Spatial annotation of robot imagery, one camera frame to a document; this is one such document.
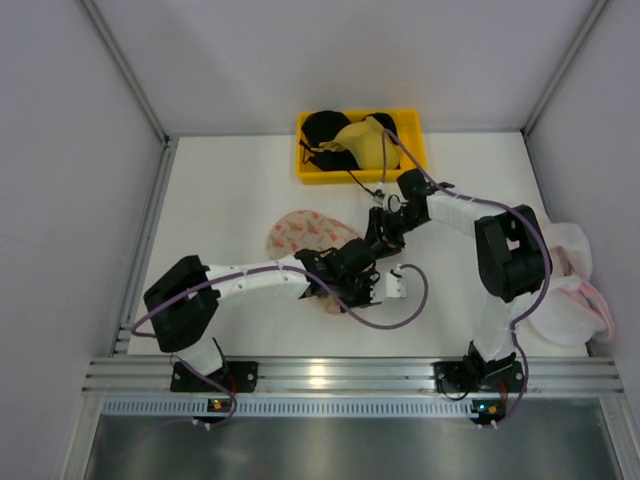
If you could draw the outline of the peach tulip print laundry bag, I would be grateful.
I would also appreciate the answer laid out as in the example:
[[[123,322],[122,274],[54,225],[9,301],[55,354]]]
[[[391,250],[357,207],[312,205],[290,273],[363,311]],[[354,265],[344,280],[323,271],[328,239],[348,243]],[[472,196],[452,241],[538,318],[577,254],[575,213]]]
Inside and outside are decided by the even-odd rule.
[[[296,210],[271,228],[266,239],[266,253],[274,261],[295,259],[294,254],[300,250],[341,248],[356,238],[364,240],[351,227],[334,218],[313,210]],[[350,308],[335,292],[326,291],[315,281],[310,282],[303,297],[314,300],[329,314],[343,313]]]

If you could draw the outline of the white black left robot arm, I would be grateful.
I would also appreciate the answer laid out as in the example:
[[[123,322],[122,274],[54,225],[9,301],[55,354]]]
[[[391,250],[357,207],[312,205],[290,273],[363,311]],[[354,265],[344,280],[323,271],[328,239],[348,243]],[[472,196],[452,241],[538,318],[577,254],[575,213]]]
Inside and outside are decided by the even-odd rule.
[[[224,368],[220,347],[206,336],[217,310],[311,297],[332,298],[343,310],[367,307],[379,279],[374,255],[356,239],[340,249],[303,249],[250,265],[206,265],[197,255],[186,256],[147,290],[143,300],[159,349],[209,376]]]

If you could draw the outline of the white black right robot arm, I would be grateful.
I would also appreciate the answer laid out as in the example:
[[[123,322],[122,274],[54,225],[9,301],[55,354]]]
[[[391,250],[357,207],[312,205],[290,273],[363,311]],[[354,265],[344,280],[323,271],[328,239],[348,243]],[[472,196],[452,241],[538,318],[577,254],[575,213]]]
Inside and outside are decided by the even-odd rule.
[[[480,281],[487,292],[480,324],[461,361],[462,370],[480,383],[513,368],[516,301],[549,287],[551,259],[534,210],[450,191],[432,183],[418,169],[397,178],[401,194],[383,185],[372,192],[365,241],[378,258],[405,247],[404,235],[428,222],[439,222],[475,241]]]

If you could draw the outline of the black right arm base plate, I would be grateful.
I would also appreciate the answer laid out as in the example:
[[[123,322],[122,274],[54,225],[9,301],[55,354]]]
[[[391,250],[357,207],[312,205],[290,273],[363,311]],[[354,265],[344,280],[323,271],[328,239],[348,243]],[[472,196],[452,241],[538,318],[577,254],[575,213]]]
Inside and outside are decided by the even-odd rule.
[[[452,400],[475,393],[517,393],[525,380],[523,365],[514,355],[489,362],[471,356],[439,361],[434,364],[434,376],[436,391]]]

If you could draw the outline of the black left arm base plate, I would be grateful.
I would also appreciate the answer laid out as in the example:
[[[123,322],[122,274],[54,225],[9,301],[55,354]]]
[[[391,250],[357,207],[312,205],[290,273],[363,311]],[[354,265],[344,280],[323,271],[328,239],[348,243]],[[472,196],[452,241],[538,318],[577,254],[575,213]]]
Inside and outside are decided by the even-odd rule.
[[[210,374],[208,379],[234,394],[252,393],[257,385],[258,369],[258,362],[229,361],[222,369]],[[200,379],[180,361],[173,365],[169,389],[178,393],[220,392],[219,388]]]

